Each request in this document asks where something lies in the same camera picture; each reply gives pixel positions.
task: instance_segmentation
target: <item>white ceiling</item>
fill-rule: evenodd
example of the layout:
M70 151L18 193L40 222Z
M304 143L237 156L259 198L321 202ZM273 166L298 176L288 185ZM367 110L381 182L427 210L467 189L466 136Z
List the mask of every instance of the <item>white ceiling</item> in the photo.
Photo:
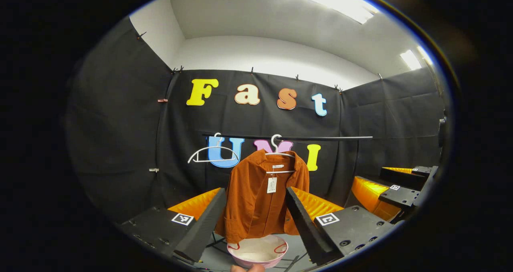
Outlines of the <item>white ceiling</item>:
M400 53L418 44L378 13L365 24L309 0L171 0L186 39L245 35L304 44L383 77L409 71Z

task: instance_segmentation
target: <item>blue letter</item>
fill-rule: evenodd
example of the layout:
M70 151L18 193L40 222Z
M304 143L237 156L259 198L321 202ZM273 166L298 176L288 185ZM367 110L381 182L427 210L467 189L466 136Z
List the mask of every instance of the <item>blue letter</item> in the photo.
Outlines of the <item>blue letter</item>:
M322 108L322 104L326 104L326 99L322 97L321 93L312 96L312 101L315 104L315 112L319 116L326 116L328 111Z
M208 146L209 147L217 146L219 140L220 140L219 143L224 142L223 137L208 137ZM235 159L233 159L231 161L220 161L220 159L223 159L223 158L221 158L221 148L210 148L208 150L208 159L210 161L218 160L216 162L211 162L211 164L213 164L214 166L218 166L220 168L232 168L233 166L237 165L240 162L240 149L242 147L242 143L244 142L244 139L230 138L230 142L232 144L232 150L235 152L235 154L237 154L238 159L233 155L233 153L231 153L231 158L235 158Z

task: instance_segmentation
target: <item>pink bowl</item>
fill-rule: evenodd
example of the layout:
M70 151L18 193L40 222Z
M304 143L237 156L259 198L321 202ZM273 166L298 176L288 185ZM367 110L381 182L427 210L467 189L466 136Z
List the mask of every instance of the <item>pink bowl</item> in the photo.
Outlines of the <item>pink bowl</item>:
M228 252L235 262L245 268L260 264L271 268L278 264L288 250L287 242L276 235L267 235L258 239L244 239L238 244L226 244Z

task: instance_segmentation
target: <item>white wall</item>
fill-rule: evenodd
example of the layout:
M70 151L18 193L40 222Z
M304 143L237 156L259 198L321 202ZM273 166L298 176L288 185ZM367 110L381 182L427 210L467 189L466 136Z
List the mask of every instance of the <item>white wall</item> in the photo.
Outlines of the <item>white wall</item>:
M210 36L191 38L180 46L173 60L184 70L215 69L253 71L347 90L379 79L377 75L333 54L271 38Z
M148 3L132 13L130 21L137 33L146 32L143 35L144 41L173 68L173 59L185 37L174 16L171 0L154 0Z

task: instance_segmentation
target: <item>white clothes hanger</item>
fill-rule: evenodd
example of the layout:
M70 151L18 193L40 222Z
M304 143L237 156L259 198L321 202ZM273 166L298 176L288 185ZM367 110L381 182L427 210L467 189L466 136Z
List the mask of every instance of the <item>white clothes hanger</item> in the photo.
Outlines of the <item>white clothes hanger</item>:
M295 158L294 155L288 155L288 154L285 154L285 153L277 153L276 152L278 150L278 146L275 144L275 138L276 137L281 137L281 135L276 134L276 135L271 137L271 144L275 147L275 152L274 153L266 153L265 155L284 155L284 156ZM295 171L266 172L266 174L293 173L293 172L295 172Z
M214 137L217 137L218 135L221 135L221 133L215 133L214 134ZM222 161L232 161L234 159L238 160L238 156L237 156L237 153L235 151L233 151L232 149L229 149L229 148L226 148L226 147L222 147L222 146L219 146L219 143L220 143L221 139L219 139L218 141L218 144L217 146L209 146L209 147L205 147L205 148L201 148L199 149L198 151L194 152L194 154L191 155L191 157L189 158L189 160L187 161L187 164L191 162L191 159L196 162L196 163L200 163L200 162L222 162ZM233 153L233 156L231 159L202 159L200 160L199 157L200 157L200 152L203 151L203 150L207 150L207 149L211 149L211 148L221 148L221 149L227 149L229 151L231 151Z

